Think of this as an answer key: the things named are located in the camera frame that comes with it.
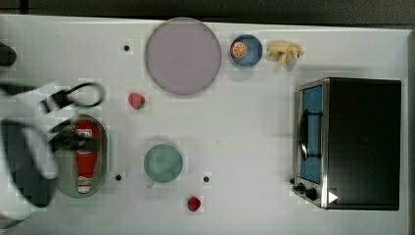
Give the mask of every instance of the banana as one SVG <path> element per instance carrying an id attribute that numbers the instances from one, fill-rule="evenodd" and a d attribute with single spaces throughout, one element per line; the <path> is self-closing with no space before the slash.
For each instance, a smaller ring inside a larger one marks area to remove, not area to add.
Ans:
<path id="1" fill-rule="evenodd" d="M 288 55 L 293 55 L 297 60 L 299 55 L 304 54 L 304 50 L 297 43 L 282 40 L 269 45 L 267 51 L 270 53 L 269 57 L 277 58 L 282 65 L 287 64 Z"/>
<path id="2" fill-rule="evenodd" d="M 271 53 L 269 54 L 269 57 L 273 57 L 273 58 L 279 58 L 281 56 L 281 54 L 279 53 Z"/>
<path id="3" fill-rule="evenodd" d="M 287 53 L 284 53 L 283 55 L 280 56 L 279 62 L 281 65 L 284 65 L 286 60 L 287 60 Z"/>
<path id="4" fill-rule="evenodd" d="M 291 53 L 293 53 L 294 59 L 298 59 L 299 58 L 299 53 L 297 52 L 297 47 L 296 46 L 291 46 L 289 48 L 289 50 L 291 50 Z"/>

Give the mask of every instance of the round plate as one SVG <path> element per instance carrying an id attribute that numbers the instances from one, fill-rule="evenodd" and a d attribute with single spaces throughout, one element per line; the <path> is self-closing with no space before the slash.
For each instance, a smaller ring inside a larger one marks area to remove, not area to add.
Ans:
<path id="1" fill-rule="evenodd" d="M 220 46 L 201 22 L 175 18 L 160 25 L 146 46 L 146 66 L 155 83 L 177 95 L 209 86 L 220 68 Z"/>
<path id="2" fill-rule="evenodd" d="M 158 183 L 167 183 L 175 179 L 182 169 L 180 153 L 171 145 L 160 144 L 146 154 L 144 169 L 147 175 Z"/>
<path id="3" fill-rule="evenodd" d="M 243 58 L 237 58 L 232 56 L 229 49 L 229 55 L 232 59 L 232 61 L 240 68 L 247 69 L 255 66 L 260 59 L 262 58 L 262 44 L 260 41 L 249 34 L 243 34 L 235 38 L 235 40 L 232 42 L 242 42 L 245 45 L 247 45 L 247 55 Z"/>

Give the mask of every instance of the red fruit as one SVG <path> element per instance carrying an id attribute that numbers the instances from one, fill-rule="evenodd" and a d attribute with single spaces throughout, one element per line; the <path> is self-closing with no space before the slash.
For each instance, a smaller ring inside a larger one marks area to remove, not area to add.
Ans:
<path id="1" fill-rule="evenodd" d="M 198 210 L 198 208 L 201 206 L 201 204 L 202 203 L 198 198 L 192 197 L 187 202 L 187 207 L 189 208 L 190 212 L 195 212 L 195 211 Z"/>
<path id="2" fill-rule="evenodd" d="M 128 102 L 134 108 L 135 110 L 139 110 L 144 106 L 144 103 L 146 103 L 146 99 L 137 93 L 131 93 L 128 96 Z"/>

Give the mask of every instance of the small blue bowl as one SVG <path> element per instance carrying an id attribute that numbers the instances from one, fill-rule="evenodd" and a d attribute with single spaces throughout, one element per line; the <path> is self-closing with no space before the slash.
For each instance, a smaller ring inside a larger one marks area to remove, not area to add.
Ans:
<path id="1" fill-rule="evenodd" d="M 262 44 L 260 41 L 252 35 L 243 34 L 235 38 L 235 40 L 231 43 L 231 46 L 237 41 L 247 45 L 247 55 L 243 58 L 236 58 L 232 56 L 231 48 L 229 48 L 229 56 L 231 57 L 232 62 L 235 63 L 237 67 L 242 69 L 252 68 L 258 64 L 262 58 Z"/>

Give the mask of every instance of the white countertop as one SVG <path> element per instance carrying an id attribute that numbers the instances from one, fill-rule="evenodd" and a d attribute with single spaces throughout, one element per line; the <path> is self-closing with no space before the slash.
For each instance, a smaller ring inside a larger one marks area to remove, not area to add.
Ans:
<path id="1" fill-rule="evenodd" d="M 407 234 L 408 30 L 207 23 L 222 47 L 221 69 L 207 91 L 182 98 L 157 87 L 143 62 L 160 23 L 0 16 L 0 41 L 18 53 L 0 77 L 32 85 L 102 82 L 108 99 L 92 113 L 113 146 L 111 175 L 99 193 L 74 200 L 58 192 L 46 211 L 8 234 Z M 305 55 L 293 70 L 265 56 L 239 70 L 226 50 L 242 32 L 264 49 L 272 40 L 296 41 Z M 125 43 L 131 51 L 122 50 Z M 323 211 L 292 193 L 295 91 L 327 76 L 402 81 L 399 211 Z M 132 91 L 147 97 L 143 110 L 129 107 Z M 148 189 L 142 162 L 157 141 L 174 141 L 186 165 L 179 180 Z M 203 211 L 187 211 L 190 195 L 203 197 Z"/>

